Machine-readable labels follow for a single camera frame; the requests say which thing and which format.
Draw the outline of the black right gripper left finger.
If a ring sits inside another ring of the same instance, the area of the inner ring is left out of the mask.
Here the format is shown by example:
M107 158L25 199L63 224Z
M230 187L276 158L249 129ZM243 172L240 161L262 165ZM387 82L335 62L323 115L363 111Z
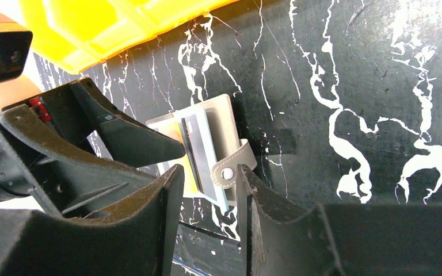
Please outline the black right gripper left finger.
M183 189L175 165L91 218L0 209L0 275L169 275Z

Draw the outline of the orange credit card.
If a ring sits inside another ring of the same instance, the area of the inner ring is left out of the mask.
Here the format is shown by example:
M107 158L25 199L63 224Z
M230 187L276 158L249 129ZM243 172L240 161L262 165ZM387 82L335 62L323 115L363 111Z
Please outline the orange credit card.
M181 130L177 121L168 121L164 124L158 125L158 131L163 133L166 136L174 140L178 140L183 144L183 138L181 134ZM170 160L167 162L162 162L158 164L158 170L160 174L163 174L174 164L180 164L184 168L185 174L185 183L184 183L184 193L183 197L185 198L193 198L198 195L199 189L197 187L195 178L193 176L192 166L190 165L190 161L187 155L184 155L181 158Z

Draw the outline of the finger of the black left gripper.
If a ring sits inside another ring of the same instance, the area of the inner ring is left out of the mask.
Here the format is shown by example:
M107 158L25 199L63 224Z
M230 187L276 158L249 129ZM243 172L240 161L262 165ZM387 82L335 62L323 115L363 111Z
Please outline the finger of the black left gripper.
M90 78L75 80L39 96L51 125L72 145L93 152L87 138L97 132L112 159L144 167L185 155L184 146L126 115Z
M70 144L26 105L0 113L0 144L32 185L31 196L54 216L90 216L154 180Z

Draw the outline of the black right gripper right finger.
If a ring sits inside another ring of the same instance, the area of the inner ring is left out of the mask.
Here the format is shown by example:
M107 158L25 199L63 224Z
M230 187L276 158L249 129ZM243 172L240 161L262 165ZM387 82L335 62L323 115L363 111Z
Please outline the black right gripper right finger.
M236 190L244 275L442 275L442 205L304 210L244 164Z

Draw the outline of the black credit card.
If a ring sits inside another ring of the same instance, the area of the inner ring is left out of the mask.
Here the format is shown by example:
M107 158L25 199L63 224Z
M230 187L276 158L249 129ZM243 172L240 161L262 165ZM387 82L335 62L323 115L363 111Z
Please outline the black credit card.
M199 191L210 201L218 201L218 192L211 179L216 155L205 110L181 117L179 126Z

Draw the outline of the grey card holder wallet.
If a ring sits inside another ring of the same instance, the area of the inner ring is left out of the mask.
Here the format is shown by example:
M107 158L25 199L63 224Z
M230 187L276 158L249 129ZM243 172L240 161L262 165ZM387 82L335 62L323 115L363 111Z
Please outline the grey card holder wallet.
M222 213L236 205L237 166L253 170L257 161L248 140L238 136L227 94L148 120L146 125L184 146L183 157L157 163L157 169L163 174L175 164L184 167L185 198L204 198Z

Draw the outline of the yellow plastic triple bin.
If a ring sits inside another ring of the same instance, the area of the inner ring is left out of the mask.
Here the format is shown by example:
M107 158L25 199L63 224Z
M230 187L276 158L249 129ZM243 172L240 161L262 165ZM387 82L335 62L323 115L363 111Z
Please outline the yellow plastic triple bin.
M211 1L23 0L32 49L70 74L102 63L198 16L230 4Z

